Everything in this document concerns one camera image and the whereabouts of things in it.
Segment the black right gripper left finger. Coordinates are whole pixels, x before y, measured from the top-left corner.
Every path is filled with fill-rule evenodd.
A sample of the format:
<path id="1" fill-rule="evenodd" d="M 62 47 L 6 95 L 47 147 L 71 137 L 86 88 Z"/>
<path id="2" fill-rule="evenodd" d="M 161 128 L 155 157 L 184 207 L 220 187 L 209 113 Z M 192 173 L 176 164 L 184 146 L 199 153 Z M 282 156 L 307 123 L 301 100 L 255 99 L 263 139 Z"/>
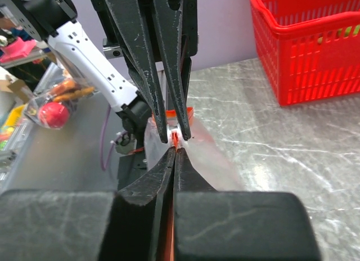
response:
<path id="1" fill-rule="evenodd" d="M 168 149 L 119 192 L 4 192 L 1 259 L 171 260 L 175 158 Z"/>

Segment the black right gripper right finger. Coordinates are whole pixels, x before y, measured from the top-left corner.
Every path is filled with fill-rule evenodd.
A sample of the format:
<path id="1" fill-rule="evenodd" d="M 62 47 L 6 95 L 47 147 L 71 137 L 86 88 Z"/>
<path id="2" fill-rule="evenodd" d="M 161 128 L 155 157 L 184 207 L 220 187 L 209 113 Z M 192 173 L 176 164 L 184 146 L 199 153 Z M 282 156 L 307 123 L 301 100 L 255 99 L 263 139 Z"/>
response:
<path id="1" fill-rule="evenodd" d="M 175 260 L 321 260 L 300 199 L 289 192 L 217 191 L 185 149 L 174 163 Z"/>

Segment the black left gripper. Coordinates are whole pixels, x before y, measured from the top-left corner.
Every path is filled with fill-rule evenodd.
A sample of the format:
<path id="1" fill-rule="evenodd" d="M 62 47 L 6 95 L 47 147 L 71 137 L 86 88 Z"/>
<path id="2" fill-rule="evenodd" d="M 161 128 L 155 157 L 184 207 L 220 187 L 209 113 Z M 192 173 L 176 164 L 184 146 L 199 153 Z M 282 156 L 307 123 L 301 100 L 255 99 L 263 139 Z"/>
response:
<path id="1" fill-rule="evenodd" d="M 151 107 L 161 142 L 167 143 L 165 106 L 156 63 L 162 63 L 182 137 L 191 137 L 181 75 L 198 51 L 197 0 L 91 0 L 112 44 Z"/>

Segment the clear zip top bag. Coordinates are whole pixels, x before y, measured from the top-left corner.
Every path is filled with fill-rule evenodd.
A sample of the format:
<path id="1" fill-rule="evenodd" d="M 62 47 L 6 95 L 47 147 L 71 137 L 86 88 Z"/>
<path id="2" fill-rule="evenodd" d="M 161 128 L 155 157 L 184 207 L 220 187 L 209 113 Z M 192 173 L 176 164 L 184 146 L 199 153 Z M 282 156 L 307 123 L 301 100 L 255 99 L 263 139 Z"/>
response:
<path id="1" fill-rule="evenodd" d="M 170 147 L 187 152 L 191 165 L 211 186 L 220 191 L 245 188 L 240 175 L 222 154 L 202 122 L 194 116 L 194 108 L 187 109 L 191 138 L 184 140 L 174 110 L 166 112 L 168 143 L 162 143 L 153 117 L 146 124 L 144 148 L 147 168 L 153 168 Z"/>

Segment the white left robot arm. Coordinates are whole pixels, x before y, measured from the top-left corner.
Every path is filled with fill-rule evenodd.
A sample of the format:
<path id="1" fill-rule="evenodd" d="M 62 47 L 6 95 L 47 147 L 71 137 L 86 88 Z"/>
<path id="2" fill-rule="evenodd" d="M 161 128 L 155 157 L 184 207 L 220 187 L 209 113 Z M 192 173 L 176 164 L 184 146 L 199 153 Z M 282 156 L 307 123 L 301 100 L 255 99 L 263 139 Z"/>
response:
<path id="1" fill-rule="evenodd" d="M 166 143 L 168 122 L 156 69 L 161 62 L 182 137 L 191 137 L 186 100 L 191 58 L 198 48 L 197 0 L 91 0 L 107 37 L 120 47 L 130 81 L 91 42 L 71 0 L 1 2 L 70 73 L 81 73 L 95 85 L 124 129 L 140 138 L 153 117 Z"/>

